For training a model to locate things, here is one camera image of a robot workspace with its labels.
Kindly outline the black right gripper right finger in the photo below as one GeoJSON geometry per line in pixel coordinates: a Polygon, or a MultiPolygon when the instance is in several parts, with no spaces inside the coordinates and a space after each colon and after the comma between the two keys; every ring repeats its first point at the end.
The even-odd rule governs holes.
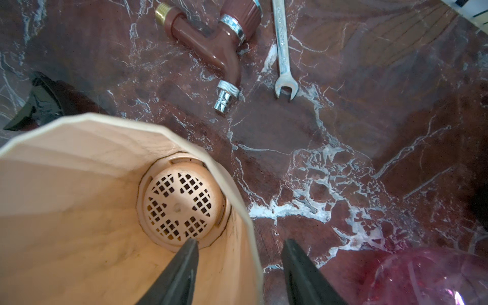
{"type": "Polygon", "coordinates": [[[281,257],[290,304],[346,304],[295,240],[284,241],[281,257]]]}

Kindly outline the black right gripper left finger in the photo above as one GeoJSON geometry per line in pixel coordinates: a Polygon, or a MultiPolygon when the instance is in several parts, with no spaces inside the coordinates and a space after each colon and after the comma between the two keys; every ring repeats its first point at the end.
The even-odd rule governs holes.
{"type": "Polygon", "coordinates": [[[192,304],[198,260],[198,243],[190,238],[137,304],[192,304]]]}

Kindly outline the terracotta plastic flower pot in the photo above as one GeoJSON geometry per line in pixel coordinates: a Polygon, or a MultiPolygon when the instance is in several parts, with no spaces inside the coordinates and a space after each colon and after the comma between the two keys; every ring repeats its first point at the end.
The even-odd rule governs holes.
{"type": "Polygon", "coordinates": [[[228,171],[169,128],[81,114],[1,148],[1,303],[135,304],[187,239],[194,304],[262,304],[228,171]]]}

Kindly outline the pink pressure spray bottle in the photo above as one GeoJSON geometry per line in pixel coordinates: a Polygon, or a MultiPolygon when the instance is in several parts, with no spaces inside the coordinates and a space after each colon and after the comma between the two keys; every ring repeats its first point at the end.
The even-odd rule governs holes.
{"type": "Polygon", "coordinates": [[[389,255],[366,277],[359,304],[487,304],[487,259],[417,248],[389,255]]]}

